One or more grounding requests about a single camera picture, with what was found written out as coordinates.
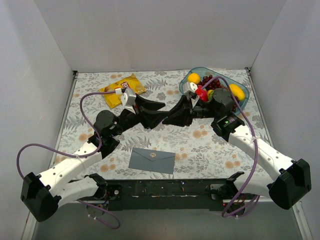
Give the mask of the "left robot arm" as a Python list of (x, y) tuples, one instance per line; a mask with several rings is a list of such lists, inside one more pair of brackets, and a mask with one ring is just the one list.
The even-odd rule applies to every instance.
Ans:
[(49, 219), (59, 207), (78, 199), (101, 200), (108, 194), (107, 181), (97, 173), (73, 181), (78, 174), (110, 155), (119, 145), (116, 136), (142, 124), (153, 129), (166, 118), (165, 103), (135, 96), (124, 99), (119, 116), (100, 111), (93, 125), (95, 133), (71, 158), (39, 174), (30, 172), (23, 178), (21, 200), (38, 222)]

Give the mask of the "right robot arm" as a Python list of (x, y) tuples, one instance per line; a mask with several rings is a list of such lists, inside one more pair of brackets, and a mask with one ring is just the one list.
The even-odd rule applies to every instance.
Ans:
[(213, 118), (211, 127), (215, 134), (245, 152), (269, 177), (255, 178), (239, 171), (212, 193), (232, 199), (243, 194), (264, 196), (288, 210), (312, 188), (310, 165), (304, 159), (294, 160), (280, 153), (257, 138), (251, 127), (233, 113), (236, 103), (237, 100), (224, 88), (214, 90), (207, 102), (195, 93), (183, 95), (163, 124), (185, 127), (196, 118)]

